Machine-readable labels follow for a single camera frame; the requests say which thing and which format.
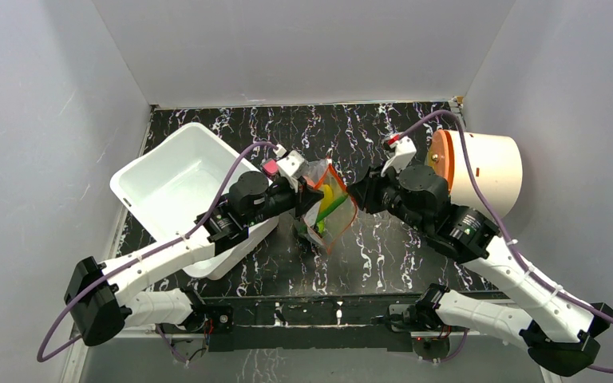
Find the yellow starfruit toy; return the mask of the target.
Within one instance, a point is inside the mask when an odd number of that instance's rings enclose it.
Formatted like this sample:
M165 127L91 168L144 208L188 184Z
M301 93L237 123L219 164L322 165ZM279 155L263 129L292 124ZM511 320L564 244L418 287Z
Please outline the yellow starfruit toy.
M319 190L323 192L319 210L325 211L334 202L334 192L329 184L323 184Z

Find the green chili pepper toy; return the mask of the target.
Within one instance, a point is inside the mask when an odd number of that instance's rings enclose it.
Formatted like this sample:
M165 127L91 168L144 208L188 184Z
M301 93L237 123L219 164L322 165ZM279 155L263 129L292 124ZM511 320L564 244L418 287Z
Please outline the green chili pepper toy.
M334 212L342 203L344 203L348 199L348 195L341 195L325 210L320 211L317 215L316 222L324 220L328 215Z

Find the clear orange zip bag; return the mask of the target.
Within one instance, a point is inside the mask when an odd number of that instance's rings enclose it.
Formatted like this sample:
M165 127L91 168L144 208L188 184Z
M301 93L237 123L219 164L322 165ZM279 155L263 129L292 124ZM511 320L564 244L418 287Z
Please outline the clear orange zip bag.
M309 186L323 192L323 198L306 215L294 221L296 234L330 253L351 227L358 206L350 198L331 159L308 162L304 176Z

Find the white plastic bin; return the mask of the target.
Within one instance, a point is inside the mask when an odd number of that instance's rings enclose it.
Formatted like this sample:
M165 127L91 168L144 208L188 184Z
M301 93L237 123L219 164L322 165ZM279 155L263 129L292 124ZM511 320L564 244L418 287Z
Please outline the white plastic bin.
M200 123L188 123L116 172L114 195L158 242L195 225L239 153Z

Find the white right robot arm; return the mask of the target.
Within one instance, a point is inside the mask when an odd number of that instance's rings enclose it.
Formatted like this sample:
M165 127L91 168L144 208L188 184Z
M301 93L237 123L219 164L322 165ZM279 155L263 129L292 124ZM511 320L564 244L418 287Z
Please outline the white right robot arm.
M378 323L397 332L457 326L525 350L541 367L570 377L592 365L613 310L603 303L585 310L561 298L561 287L533 278L531 263L518 263L498 226L479 211L452 203L447 181L426 165L402 171L370 168L347 187L365 212L386 211L423 237L424 244L488 279L514 307L469 298L433 283L411 305L393 304Z

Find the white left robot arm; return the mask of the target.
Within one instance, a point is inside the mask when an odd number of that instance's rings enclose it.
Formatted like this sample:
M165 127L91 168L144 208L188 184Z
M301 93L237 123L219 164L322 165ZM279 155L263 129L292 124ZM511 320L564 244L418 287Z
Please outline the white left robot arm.
M285 212L301 217L324 193L305 176L269 180L262 172L225 178L194 227L118 259L79 261L63 296L65 309L87 346L101 345L126 327L168 323L188 332L203 328L207 312L196 294L148 293L146 288L178 270L227 251L253 249L259 226Z

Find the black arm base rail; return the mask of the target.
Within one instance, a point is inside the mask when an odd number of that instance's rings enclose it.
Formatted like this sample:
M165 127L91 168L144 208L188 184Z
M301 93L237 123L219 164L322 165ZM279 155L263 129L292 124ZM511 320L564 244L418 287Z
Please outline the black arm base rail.
M412 332L443 325L419 313L421 294L201 297L192 289L141 291L120 302L110 286L74 304L87 346L153 325L177 340L200 334L212 352L242 349L386 349L409 352Z

